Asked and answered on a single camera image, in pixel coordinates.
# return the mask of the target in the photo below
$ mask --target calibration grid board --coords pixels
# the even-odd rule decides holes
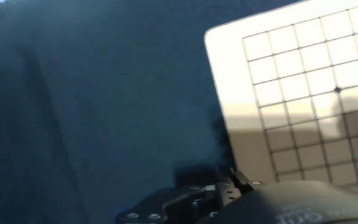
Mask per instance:
[[[299,2],[205,44],[240,170],[358,191],[358,0]]]

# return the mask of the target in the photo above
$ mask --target bolt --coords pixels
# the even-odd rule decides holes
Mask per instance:
[[[216,216],[218,213],[217,212],[211,212],[209,215],[211,216],[211,217],[214,217],[214,216]]]
[[[127,218],[137,218],[137,217],[139,217],[139,215],[137,213],[127,214]]]
[[[149,219],[159,219],[159,218],[161,218],[161,215],[159,215],[159,214],[151,214],[151,215],[149,215]]]

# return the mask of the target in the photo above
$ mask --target dark cloth background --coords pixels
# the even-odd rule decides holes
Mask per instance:
[[[291,2],[0,6],[0,223],[114,223],[181,167],[233,166],[204,33]]]

